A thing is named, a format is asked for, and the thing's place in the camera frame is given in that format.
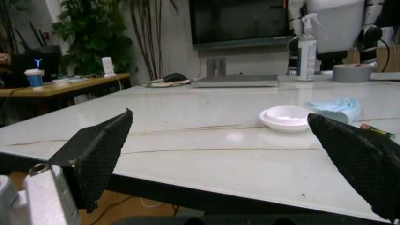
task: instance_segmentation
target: black monitor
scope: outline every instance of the black monitor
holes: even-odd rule
[[[59,72],[60,51],[58,46],[49,46],[45,49],[32,50],[24,54],[11,56],[12,74],[3,75],[6,88],[17,88],[29,86],[25,75],[27,69],[44,70],[43,82],[57,79]]]
[[[292,37],[283,0],[190,0],[197,50],[286,44]]]

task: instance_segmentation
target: spray bottle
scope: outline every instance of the spray bottle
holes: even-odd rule
[[[317,39],[312,35],[311,20],[321,25],[317,20],[317,14],[311,13],[302,18],[304,23],[304,33],[299,38],[297,80],[314,80],[315,60],[317,55]]]

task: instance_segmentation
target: potted plant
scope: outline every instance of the potted plant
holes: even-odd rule
[[[130,66],[130,38],[118,9],[120,0],[64,0],[65,9],[53,29],[64,41],[70,40],[62,67],[76,66],[78,75],[101,74],[101,58],[112,57],[116,73],[127,72]]]

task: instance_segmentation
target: blue paper cup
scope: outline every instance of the blue paper cup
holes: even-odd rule
[[[42,71],[39,69],[28,69],[25,75],[34,90],[43,89]]]

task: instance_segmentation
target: white wall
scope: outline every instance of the white wall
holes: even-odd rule
[[[189,16],[189,1],[176,0],[177,14],[168,0],[163,9],[163,58],[164,74],[178,72],[190,78],[199,76],[199,54],[201,75],[206,76],[206,57],[226,56],[227,74],[242,72],[247,75],[286,74],[288,54],[285,46],[264,46],[219,51],[200,52],[193,50]],[[135,53],[139,82],[147,81],[147,73],[140,52]]]
[[[198,52],[193,50],[192,35],[189,16],[189,1],[175,0],[179,14],[170,5],[169,0],[163,1],[163,61],[164,74],[182,73],[190,78],[206,76],[206,57],[225,56],[227,58],[227,74],[244,73],[247,75],[256,74],[279,74],[284,75],[287,69],[288,54],[285,46],[263,46],[238,48],[219,51]],[[133,40],[133,47],[130,50],[133,58],[130,69],[132,83],[146,83],[149,81],[147,69],[138,47],[130,9],[127,2],[120,7],[125,18],[127,30],[125,34]],[[42,27],[43,32],[52,32],[52,9],[50,13],[44,0],[32,0],[29,15],[20,16],[18,27],[22,27],[24,34],[29,37],[29,43],[35,44],[33,34],[27,24],[27,17]],[[51,35],[51,43],[58,43],[57,37]]]
[[[46,0],[47,9],[49,12],[49,16],[52,20],[52,23],[59,22],[58,16],[61,14],[61,2],[62,0]],[[60,45],[61,54],[65,55],[68,53],[69,45],[71,40],[64,41],[62,38],[57,35],[51,35],[51,38],[54,39],[54,43],[58,43]],[[72,75],[72,69],[69,68],[68,75]]]
[[[47,41],[48,45],[58,45],[57,37],[52,34],[53,22],[47,10],[46,2],[44,0],[31,0],[27,8],[26,11],[12,11],[10,12],[10,16],[14,26],[21,32],[28,45],[31,48],[40,47],[29,26],[29,20],[31,20],[35,26],[39,26],[42,32],[48,32],[50,34],[50,40]]]

